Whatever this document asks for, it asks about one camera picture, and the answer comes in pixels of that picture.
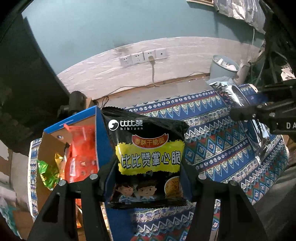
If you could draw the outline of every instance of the power outlet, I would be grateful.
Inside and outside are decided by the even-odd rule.
[[[131,55],[133,60],[133,64],[139,64],[144,62],[144,55],[143,53],[135,53]]]
[[[131,55],[120,57],[119,60],[120,60],[120,65],[122,67],[127,67],[127,66],[133,65],[133,59],[132,59]]]
[[[159,48],[155,50],[156,59],[166,58],[168,56],[166,48]]]
[[[156,59],[156,54],[155,54],[155,50],[147,50],[144,51],[144,59],[145,61],[149,61],[149,56],[153,56],[154,59]]]

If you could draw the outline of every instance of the teal wall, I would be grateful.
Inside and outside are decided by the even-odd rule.
[[[34,0],[23,12],[56,74],[104,51],[164,37],[252,43],[253,28],[186,0]],[[254,45],[263,35],[256,32]]]

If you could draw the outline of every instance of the yellow label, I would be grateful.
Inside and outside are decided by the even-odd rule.
[[[166,142],[157,148],[141,148],[135,144],[119,143],[116,155],[119,171],[124,175],[148,171],[178,172],[184,149],[183,141]]]

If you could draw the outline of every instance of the red snack bag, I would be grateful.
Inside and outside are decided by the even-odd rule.
[[[72,134],[72,143],[65,165],[65,180],[69,183],[84,180],[98,172],[95,150],[95,125],[64,127]]]

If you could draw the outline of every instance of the cartoon boy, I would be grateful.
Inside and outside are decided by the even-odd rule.
[[[131,203],[135,199],[133,195],[133,188],[130,187],[127,183],[118,184],[116,191],[121,193],[118,202]]]
[[[156,182],[153,180],[141,182],[137,186],[138,194],[141,196],[140,201],[142,202],[154,201],[153,195],[157,190],[155,186],[156,186]]]

